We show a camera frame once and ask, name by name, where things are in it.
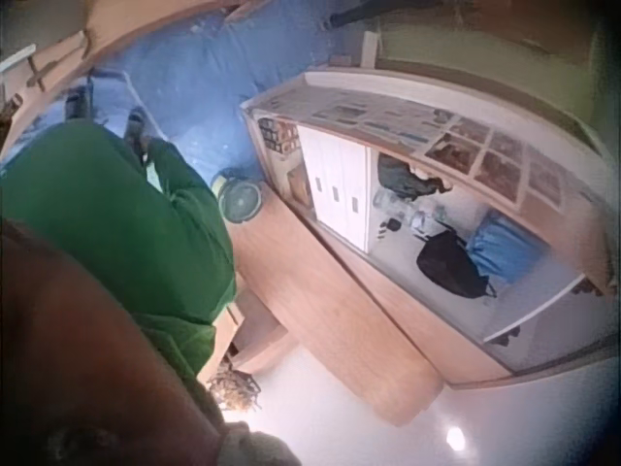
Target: bag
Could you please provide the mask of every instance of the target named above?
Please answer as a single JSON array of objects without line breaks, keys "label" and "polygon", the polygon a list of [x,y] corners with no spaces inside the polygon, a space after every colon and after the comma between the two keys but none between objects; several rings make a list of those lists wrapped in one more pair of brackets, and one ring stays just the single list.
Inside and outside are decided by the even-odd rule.
[{"label": "bag", "polygon": [[380,153],[377,160],[377,179],[382,187],[390,189],[399,198],[410,201],[416,200],[419,196],[429,196],[443,191],[439,178],[421,180],[410,172],[406,162],[385,153]]},{"label": "bag", "polygon": [[441,223],[446,231],[433,237],[419,239],[425,246],[416,258],[420,271],[435,283],[457,296],[476,299],[482,296],[496,297],[494,288],[489,284],[488,277],[478,273],[476,265],[466,252],[466,242],[455,230]]},{"label": "bag", "polygon": [[478,272],[513,284],[547,253],[548,245],[500,212],[490,211],[466,246]]}]

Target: ceiling light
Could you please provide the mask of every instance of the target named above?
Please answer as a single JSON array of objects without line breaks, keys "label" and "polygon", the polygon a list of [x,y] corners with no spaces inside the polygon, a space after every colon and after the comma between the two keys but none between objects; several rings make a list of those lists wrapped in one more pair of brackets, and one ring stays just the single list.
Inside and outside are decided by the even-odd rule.
[{"label": "ceiling light", "polygon": [[459,427],[451,427],[446,434],[446,442],[455,451],[462,451],[466,447],[464,432]]}]

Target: white cabinet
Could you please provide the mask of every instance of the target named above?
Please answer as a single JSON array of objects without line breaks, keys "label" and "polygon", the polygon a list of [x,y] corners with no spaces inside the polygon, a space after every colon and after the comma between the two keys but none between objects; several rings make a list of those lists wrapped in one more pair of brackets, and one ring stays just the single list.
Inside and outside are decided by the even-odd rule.
[{"label": "white cabinet", "polygon": [[317,219],[367,252],[367,148],[303,126],[298,133]]}]

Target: green sweater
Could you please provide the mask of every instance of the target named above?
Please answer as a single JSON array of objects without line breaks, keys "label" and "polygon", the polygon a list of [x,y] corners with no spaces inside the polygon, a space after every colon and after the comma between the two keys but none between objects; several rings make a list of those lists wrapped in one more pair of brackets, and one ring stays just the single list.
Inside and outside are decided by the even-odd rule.
[{"label": "green sweater", "polygon": [[78,260],[191,378],[212,355],[214,319],[234,298],[233,252],[215,197],[177,149],[153,140],[148,155],[162,192],[103,127],[54,126],[0,179],[2,215]]}]

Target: green wall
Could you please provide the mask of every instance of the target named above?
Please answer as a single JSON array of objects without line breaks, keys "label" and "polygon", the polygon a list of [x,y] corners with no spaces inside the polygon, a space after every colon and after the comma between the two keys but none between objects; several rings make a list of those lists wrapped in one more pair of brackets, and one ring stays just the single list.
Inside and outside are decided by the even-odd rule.
[{"label": "green wall", "polygon": [[582,121],[593,115],[588,67],[474,31],[382,22],[381,57],[456,69],[538,97]]}]

